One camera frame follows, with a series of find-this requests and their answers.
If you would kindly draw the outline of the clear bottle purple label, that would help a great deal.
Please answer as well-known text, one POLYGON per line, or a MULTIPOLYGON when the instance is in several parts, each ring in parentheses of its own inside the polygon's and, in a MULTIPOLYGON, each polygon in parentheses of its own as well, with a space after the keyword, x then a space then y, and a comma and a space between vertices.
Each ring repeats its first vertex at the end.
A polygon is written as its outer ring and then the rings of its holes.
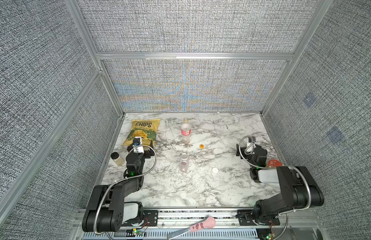
POLYGON ((187 153, 181 154, 180 171, 186 173, 188 170, 189 156, 187 153))

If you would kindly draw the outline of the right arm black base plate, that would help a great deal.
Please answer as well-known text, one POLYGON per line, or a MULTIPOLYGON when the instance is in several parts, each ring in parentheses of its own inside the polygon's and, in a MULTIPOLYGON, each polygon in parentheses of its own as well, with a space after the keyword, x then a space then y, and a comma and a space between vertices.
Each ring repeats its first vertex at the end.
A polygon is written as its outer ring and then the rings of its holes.
POLYGON ((237 210, 235 217, 239 221, 240 226, 271 226, 271 224, 279 226, 280 221, 278 216, 263 216, 255 219, 253 210, 244 209, 237 210))

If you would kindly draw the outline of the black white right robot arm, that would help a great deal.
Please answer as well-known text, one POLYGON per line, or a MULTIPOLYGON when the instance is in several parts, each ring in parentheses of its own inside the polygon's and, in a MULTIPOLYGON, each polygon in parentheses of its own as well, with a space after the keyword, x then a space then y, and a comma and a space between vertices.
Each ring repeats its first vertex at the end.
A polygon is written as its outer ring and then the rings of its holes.
POLYGON ((324 195, 306 167, 289 168, 278 166, 266 169, 267 150, 255 143, 246 147, 236 145, 236 156, 250 163, 250 177, 256 183, 277 184, 280 193, 265 200, 258 200, 251 210, 237 211, 236 218, 240 225, 279 224, 280 213, 290 213, 320 207, 324 204, 324 195))

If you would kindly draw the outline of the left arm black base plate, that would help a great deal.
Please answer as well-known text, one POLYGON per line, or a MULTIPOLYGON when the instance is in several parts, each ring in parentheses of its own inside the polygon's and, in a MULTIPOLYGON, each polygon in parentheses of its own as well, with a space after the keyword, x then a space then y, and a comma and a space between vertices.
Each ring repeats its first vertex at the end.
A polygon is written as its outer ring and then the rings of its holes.
POLYGON ((156 227, 158 224, 157 210, 143 210, 138 212, 138 215, 122 224, 122 227, 142 228, 146 225, 156 227))

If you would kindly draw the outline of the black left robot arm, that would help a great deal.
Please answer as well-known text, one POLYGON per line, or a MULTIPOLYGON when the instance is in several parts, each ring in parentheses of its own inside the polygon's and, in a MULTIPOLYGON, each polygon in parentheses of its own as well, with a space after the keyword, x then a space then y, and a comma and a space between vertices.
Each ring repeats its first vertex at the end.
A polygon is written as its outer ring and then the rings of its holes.
POLYGON ((82 221, 84 232, 117 232, 121 227, 144 224, 143 204, 126 202, 125 198, 142 188, 144 176, 153 170, 143 172, 145 160, 154 157, 156 165, 157 154, 152 143, 148 146, 131 144, 128 151, 124 178, 109 185, 94 186, 82 221))

